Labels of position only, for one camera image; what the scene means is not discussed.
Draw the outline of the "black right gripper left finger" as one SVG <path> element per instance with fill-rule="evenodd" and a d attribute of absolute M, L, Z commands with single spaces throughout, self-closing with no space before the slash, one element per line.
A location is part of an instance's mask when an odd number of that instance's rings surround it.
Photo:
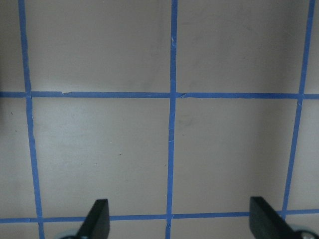
<path fill-rule="evenodd" d="M 110 233 L 110 215 L 107 199 L 98 199 L 75 235 L 76 239 L 107 239 Z"/>

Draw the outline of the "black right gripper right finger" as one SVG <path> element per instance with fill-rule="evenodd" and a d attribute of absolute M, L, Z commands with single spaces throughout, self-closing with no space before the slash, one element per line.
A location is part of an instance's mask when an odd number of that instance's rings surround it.
<path fill-rule="evenodd" d="M 251 197 L 249 228 L 256 239 L 298 239 L 294 231 L 263 197 Z"/>

